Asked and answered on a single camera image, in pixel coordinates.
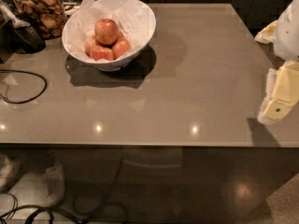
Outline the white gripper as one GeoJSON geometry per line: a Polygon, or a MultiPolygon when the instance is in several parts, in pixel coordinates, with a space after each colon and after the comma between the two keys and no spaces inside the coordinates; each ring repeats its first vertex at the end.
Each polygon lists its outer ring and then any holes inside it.
{"type": "Polygon", "coordinates": [[[254,39],[262,44],[274,41],[274,53],[286,61],[278,70],[270,68],[266,77],[257,120],[270,125],[284,119],[299,102],[299,0],[292,0],[278,21],[269,23],[254,39]]]}

